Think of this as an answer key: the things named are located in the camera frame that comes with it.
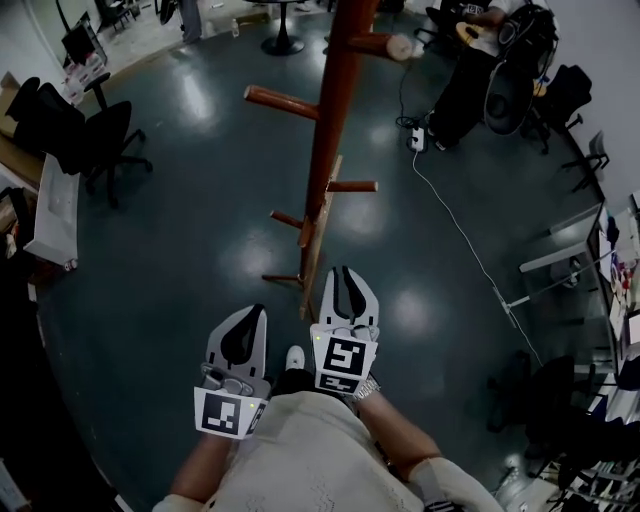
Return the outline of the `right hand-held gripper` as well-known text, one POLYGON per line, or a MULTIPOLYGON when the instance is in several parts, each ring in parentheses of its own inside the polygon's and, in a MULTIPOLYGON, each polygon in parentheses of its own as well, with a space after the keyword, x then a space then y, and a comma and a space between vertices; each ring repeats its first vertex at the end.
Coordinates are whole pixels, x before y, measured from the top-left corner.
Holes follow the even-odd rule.
POLYGON ((340 277, 333 267, 325 281, 320 324, 313 324, 310 329, 315 387, 355 395, 369 377, 376 359, 379 301, 357 272, 347 266, 342 271, 355 326, 345 326, 346 315, 339 309, 340 277))

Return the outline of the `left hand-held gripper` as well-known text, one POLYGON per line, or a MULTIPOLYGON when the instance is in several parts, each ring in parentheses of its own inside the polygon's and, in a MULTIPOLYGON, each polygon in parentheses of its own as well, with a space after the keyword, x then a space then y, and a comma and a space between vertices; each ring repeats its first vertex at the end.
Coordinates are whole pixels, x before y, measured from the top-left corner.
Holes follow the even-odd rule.
POLYGON ((198 431, 233 440, 253 435, 269 403, 272 385, 250 376, 264 375, 266 355, 267 314, 263 305, 231 314, 211 332, 205 351, 207 363, 201 365, 203 382, 194 388, 198 431), (221 368, 249 369, 250 376, 221 368))

